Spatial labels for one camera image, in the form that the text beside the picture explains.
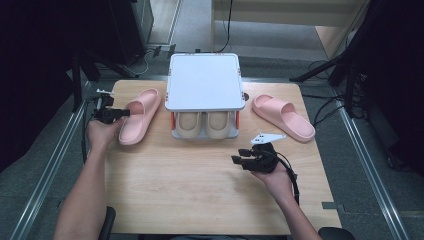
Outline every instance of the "person's hand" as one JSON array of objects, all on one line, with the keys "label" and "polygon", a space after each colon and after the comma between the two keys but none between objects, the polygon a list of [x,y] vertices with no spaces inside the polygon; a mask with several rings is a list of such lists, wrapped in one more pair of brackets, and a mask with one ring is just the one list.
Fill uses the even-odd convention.
[{"label": "person's hand", "polygon": [[272,173],[251,173],[265,184],[268,192],[275,200],[294,199],[292,182],[283,164],[278,163]]},{"label": "person's hand", "polygon": [[124,119],[118,119],[112,124],[104,124],[98,120],[88,123],[87,135],[91,149],[105,149],[112,142],[118,128],[123,124]]}]

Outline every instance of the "person's right hand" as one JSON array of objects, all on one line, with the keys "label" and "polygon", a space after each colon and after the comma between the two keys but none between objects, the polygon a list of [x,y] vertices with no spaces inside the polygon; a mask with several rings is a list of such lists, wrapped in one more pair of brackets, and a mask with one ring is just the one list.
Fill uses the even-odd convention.
[{"label": "person's right hand", "polygon": [[283,164],[278,163],[271,173],[251,173],[265,184],[268,192],[275,200],[294,199],[292,182]]}]

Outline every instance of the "white lid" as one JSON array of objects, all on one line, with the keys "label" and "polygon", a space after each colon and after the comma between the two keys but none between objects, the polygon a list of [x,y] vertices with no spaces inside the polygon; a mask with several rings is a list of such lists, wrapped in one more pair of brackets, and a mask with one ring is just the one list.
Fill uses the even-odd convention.
[{"label": "white lid", "polygon": [[235,54],[174,54],[165,107],[169,111],[232,111],[244,108],[243,85]]}]

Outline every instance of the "metal rail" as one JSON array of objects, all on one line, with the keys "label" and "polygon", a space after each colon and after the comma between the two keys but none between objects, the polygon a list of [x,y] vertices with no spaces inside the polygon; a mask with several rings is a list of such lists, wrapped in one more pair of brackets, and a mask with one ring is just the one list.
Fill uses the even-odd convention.
[{"label": "metal rail", "polygon": [[[333,92],[335,96],[340,95],[340,92],[337,89],[333,88]],[[337,101],[336,104],[338,107],[342,106],[340,101]],[[411,239],[405,226],[403,225],[401,218],[399,217],[396,206],[393,203],[393,200],[390,197],[390,194],[388,193],[387,188],[380,177],[380,174],[378,173],[374,162],[368,153],[367,147],[362,140],[361,134],[359,133],[355,122],[349,117],[343,108],[340,109],[340,114],[352,139],[352,143],[355,146],[356,152],[358,153],[359,160],[361,161],[365,174],[368,177],[371,188],[374,191],[377,202],[380,205],[381,211],[386,219],[387,225],[393,235],[393,239]]]},{"label": "metal rail", "polygon": [[[84,91],[90,91],[91,86],[87,89],[88,82],[84,86]],[[34,223],[35,218],[37,217],[38,211],[43,204],[44,198],[46,197],[50,186],[53,182],[54,177],[56,176],[57,170],[59,169],[60,164],[62,163],[63,156],[68,149],[69,143],[74,136],[75,130],[78,127],[79,122],[81,121],[82,115],[84,113],[83,106],[81,105],[75,113],[73,113],[65,127],[65,130],[62,133],[62,136],[59,139],[58,144],[56,145],[55,150],[53,151],[52,156],[50,157],[49,162],[47,163],[46,168],[35,187],[30,199],[28,200],[24,211],[19,219],[18,224],[13,230],[11,240],[21,240],[26,239],[27,235]]]}]

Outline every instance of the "person's arm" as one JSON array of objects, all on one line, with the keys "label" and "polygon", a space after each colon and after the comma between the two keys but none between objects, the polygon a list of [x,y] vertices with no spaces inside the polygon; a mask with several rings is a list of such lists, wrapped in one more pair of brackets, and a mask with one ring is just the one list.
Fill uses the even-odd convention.
[{"label": "person's arm", "polygon": [[54,239],[98,239],[106,217],[105,158],[122,119],[88,124],[90,153],[61,208]]},{"label": "person's arm", "polygon": [[292,183],[286,169],[281,163],[278,163],[272,173],[251,173],[265,184],[268,192],[277,202],[286,218],[291,235],[294,239],[321,239],[302,209],[297,205],[293,197]]}]

